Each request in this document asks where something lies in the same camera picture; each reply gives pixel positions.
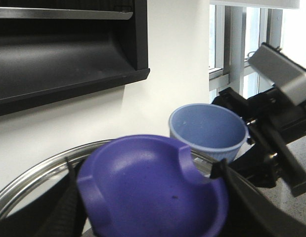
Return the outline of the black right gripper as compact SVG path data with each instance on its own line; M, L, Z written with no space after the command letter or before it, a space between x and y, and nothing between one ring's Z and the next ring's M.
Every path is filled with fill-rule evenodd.
M276 88L245 99L228 87L213 104L244 121L247 142L252 145L230 167L224 159L212 165L210 177L222 178L229 195L228 215L219 236L306 237L305 224L277 208L256 188L273 188L281 178L294 197L306 193L306 171L287 147L306 136L306 100L294 105Z

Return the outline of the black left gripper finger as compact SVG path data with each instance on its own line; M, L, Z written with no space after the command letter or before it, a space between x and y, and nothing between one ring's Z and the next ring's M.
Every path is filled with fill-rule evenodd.
M0 220L0 237L79 237L86 212L76 185L78 169L66 160L68 174L52 188Z

